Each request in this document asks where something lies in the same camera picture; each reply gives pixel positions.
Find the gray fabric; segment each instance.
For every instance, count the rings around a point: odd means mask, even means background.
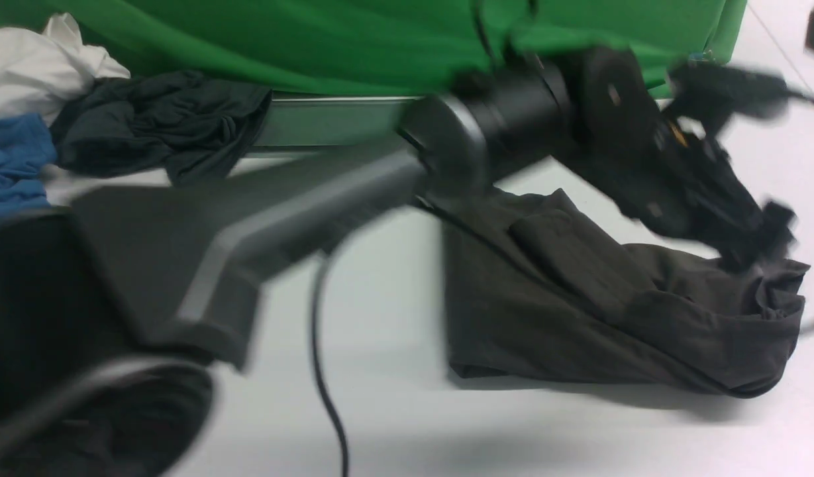
[[[795,349],[802,263],[734,276],[718,260],[621,245],[562,190],[499,191],[454,212],[545,279],[528,281],[446,227],[449,361],[462,377],[662,383],[752,398],[775,386]]]

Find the green backdrop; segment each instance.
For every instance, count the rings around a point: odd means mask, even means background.
[[[540,0],[521,48],[630,46],[649,87],[689,54],[730,60],[746,0]],[[485,0],[498,48],[525,0]],[[137,74],[197,68],[285,91],[430,93],[487,66],[470,0],[0,0],[0,27],[40,30],[56,12]]]

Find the blue cloth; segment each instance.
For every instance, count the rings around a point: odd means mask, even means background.
[[[55,159],[56,148],[40,115],[0,120],[0,218],[50,207],[38,172]]]

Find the black cloth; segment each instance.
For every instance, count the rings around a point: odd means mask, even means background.
[[[620,245],[562,190],[498,192],[454,212],[545,281],[446,227],[448,357],[461,377],[661,383],[752,398],[777,384],[795,349],[802,263],[734,276],[718,260]]]
[[[57,164],[95,178],[164,167],[174,185],[225,178],[262,128],[271,90],[199,72],[102,79],[50,126]]]

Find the black fabric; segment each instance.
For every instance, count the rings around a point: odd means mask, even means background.
[[[262,128],[271,90],[199,72],[104,79],[50,126],[57,164],[95,178],[164,167],[174,185],[225,178]]]
[[[455,214],[545,279],[540,286],[446,227],[449,363],[461,377],[661,383],[752,398],[795,349],[808,266],[740,276],[718,260],[620,245],[558,190],[498,192]]]

